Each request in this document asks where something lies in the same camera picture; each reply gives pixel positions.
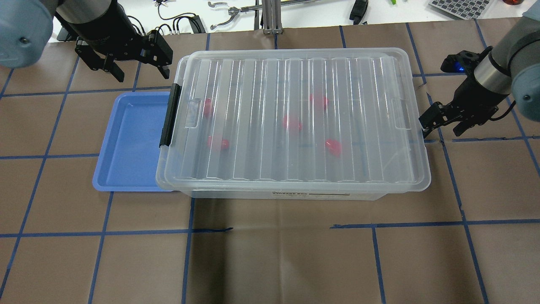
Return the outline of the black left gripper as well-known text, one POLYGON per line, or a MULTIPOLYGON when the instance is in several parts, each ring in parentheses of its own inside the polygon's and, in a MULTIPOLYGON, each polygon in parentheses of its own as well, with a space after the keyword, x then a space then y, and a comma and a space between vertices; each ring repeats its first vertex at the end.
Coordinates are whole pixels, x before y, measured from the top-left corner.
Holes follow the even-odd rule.
POLYGON ((102 43, 94 41, 92 44, 79 37, 75 52, 89 68, 107 71, 120 83, 125 74, 116 61, 121 60, 151 64, 164 79, 170 78, 173 50, 158 30, 151 30, 145 36, 135 32, 131 37, 110 37, 102 43))

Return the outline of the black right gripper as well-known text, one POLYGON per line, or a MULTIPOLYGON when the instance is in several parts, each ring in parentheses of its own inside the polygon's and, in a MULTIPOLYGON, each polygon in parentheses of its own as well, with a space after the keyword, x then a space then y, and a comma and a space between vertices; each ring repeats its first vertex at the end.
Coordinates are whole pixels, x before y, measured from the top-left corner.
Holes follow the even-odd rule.
POLYGON ((513 104, 500 116, 494 117, 507 94, 499 94, 484 88, 475 80, 465 80, 454 93, 453 100, 443 105, 434 103, 418 118, 422 127, 422 136, 452 122, 459 121, 453 127, 453 133, 460 137, 475 125, 483 125, 487 121, 498 121, 513 110, 513 104))

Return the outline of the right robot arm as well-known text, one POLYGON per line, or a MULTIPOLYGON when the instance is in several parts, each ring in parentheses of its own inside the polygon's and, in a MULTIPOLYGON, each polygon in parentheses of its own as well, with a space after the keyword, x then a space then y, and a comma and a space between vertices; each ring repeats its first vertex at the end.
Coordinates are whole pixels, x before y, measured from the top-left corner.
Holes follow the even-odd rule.
POLYGON ((451 102, 434 102, 419 118, 423 137, 455 123, 453 133, 461 136, 468 129, 498 121, 495 116, 507 96, 527 119, 540 120, 540 8, 535 2, 496 44, 481 53, 461 51, 449 54, 440 66, 444 73, 467 76, 454 92, 451 102))

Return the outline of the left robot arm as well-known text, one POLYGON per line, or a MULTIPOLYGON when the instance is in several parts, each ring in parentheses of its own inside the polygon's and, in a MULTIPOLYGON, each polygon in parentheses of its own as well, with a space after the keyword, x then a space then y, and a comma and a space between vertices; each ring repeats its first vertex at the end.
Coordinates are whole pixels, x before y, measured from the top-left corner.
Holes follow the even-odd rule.
POLYGON ((157 31, 135 29, 116 0, 2 0, 0 2, 0 63, 24 68, 41 57, 59 19, 76 36, 75 52, 93 71, 124 81, 117 62, 137 60, 170 77, 173 50, 157 31))

